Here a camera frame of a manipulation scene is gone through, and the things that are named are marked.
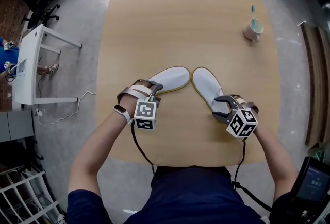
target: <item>gray floor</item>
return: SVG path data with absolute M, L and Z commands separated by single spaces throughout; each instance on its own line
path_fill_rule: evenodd
M 309 113 L 309 71 L 302 33 L 297 24 L 302 20 L 314 23 L 306 0 L 264 0 L 273 23 L 281 77 L 281 109 L 279 138 L 289 151 L 295 167 L 306 155 L 304 139 Z M 45 42 L 62 49 L 60 57 L 44 53 L 40 64 L 59 62 L 60 69 L 40 82 L 43 96 L 78 96 L 96 91 L 98 51 L 104 16 L 111 0 L 55 0 L 61 5 L 59 21 L 49 27 L 84 44 L 81 50 L 62 44 L 51 37 Z M 46 114 L 42 123 L 52 122 L 73 113 L 76 104 L 41 105 Z M 95 96 L 87 95 L 80 112 L 50 126 L 41 126 L 35 119 L 38 148 L 45 160 L 42 165 L 51 188 L 64 210 L 67 207 L 67 186 L 70 166 L 83 142 L 95 127 Z M 104 205 L 114 223 L 123 223 L 138 211 L 150 194 L 151 168 L 108 159 L 98 175 Z M 257 197 L 272 203 L 274 184 L 266 163 L 243 165 L 238 179 Z M 245 203 L 259 214 L 267 212 L 242 194 Z

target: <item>black device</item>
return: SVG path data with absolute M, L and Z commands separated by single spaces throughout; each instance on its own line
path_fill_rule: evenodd
M 44 26 L 47 26 L 48 20 L 51 18 L 55 18 L 56 20 L 60 19 L 60 17 L 56 15 L 52 15 L 52 12 L 55 8 L 59 8 L 60 5 L 57 4 L 51 9 L 47 9 L 49 5 L 49 0 L 23 0 L 29 7 L 29 9 L 33 12 L 31 18 L 23 17 L 21 23 L 23 21 L 29 21 L 27 28 L 31 29 L 36 26 L 38 22 L 41 20 Z
M 313 223 L 330 202 L 330 166 L 306 157 L 290 192 L 287 218 L 295 223 Z

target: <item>desk leg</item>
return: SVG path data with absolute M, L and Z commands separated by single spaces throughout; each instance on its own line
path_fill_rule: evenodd
M 55 38 L 57 38 L 61 41 L 64 41 L 64 42 L 68 43 L 68 44 L 77 46 L 79 48 L 82 48 L 82 46 L 83 46 L 81 43 L 75 42 L 72 39 L 62 35 L 61 33 L 55 32 L 55 31 L 53 31 L 53 30 L 51 30 L 51 29 L 49 29 L 45 26 L 42 29 L 43 29 L 44 33 L 48 34 L 49 36 L 55 37 Z
M 43 48 L 43 49 L 46 49 L 48 51 L 51 51 L 51 52 L 54 52 L 54 53 L 57 53 L 57 54 L 60 54 L 61 53 L 61 50 L 58 50 L 56 48 L 52 48 L 48 45 L 44 45 L 44 44 L 40 44 L 40 47 Z
M 77 102 L 78 98 L 36 98 L 34 104 Z

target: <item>table top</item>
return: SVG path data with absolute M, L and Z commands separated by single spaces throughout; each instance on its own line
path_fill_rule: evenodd
M 265 31 L 257 43 L 242 30 L 255 18 Z M 111 0 L 98 60 L 96 120 L 117 104 L 116 96 L 137 79 L 172 66 L 211 70 L 225 94 L 239 94 L 260 109 L 259 118 L 277 134 L 281 104 L 278 55 L 262 0 Z M 155 131 L 136 129 L 147 157 L 163 166 L 228 166 L 242 159 L 242 140 L 228 134 L 188 84 L 163 94 Z M 126 126 L 109 154 L 147 163 Z M 264 152 L 255 135 L 246 141 L 245 163 Z
M 19 75 L 16 69 L 16 79 L 14 80 L 14 100 L 21 104 L 34 104 L 36 90 L 36 72 L 38 65 L 38 55 L 41 39 L 43 36 L 43 25 L 39 25 L 23 39 L 20 46 L 18 63 L 26 59 L 25 74 Z

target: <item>office chair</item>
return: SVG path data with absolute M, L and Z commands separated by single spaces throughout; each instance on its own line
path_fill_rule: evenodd
M 49 5 L 49 0 L 23 0 L 33 12 L 31 18 L 23 17 L 23 21 L 28 21 L 27 29 L 31 29 L 34 26 L 37 26 L 38 22 L 41 20 L 44 26 L 47 26 L 48 20 L 55 18 L 59 20 L 60 17 L 56 15 L 51 15 L 55 8 L 60 8 L 60 5 L 55 5 L 52 9 L 47 9 Z

